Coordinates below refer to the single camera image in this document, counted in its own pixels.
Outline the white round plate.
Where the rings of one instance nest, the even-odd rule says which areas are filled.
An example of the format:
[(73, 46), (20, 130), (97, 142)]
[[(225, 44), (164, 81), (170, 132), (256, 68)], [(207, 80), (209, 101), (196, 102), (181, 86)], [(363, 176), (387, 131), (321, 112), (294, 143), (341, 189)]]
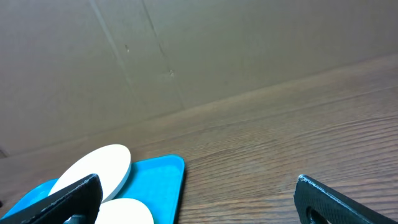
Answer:
[(130, 150), (121, 144), (111, 144), (91, 151), (70, 166), (56, 181), (49, 195), (90, 175), (99, 177), (102, 202), (112, 200), (127, 181), (131, 171)]

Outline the light blue round plate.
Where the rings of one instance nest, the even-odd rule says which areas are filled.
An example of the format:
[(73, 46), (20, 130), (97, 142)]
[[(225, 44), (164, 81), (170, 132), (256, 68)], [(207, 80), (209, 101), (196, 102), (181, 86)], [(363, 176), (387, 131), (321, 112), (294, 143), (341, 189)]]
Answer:
[(154, 219), (142, 202), (118, 198), (100, 205), (95, 224), (154, 224)]

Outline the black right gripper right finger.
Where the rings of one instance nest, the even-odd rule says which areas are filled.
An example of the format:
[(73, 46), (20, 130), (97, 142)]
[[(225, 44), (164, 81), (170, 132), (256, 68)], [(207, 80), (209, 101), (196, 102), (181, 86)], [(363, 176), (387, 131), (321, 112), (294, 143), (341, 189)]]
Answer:
[(395, 220), (303, 174), (297, 179), (294, 204), (301, 223), (397, 224)]

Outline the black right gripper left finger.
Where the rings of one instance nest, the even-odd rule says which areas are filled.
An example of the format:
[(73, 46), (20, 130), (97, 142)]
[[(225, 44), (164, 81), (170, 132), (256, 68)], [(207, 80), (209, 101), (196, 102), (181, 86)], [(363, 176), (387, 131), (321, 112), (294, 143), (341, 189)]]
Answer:
[(103, 198), (96, 174), (70, 184), (37, 203), (1, 220), (2, 224), (94, 224)]

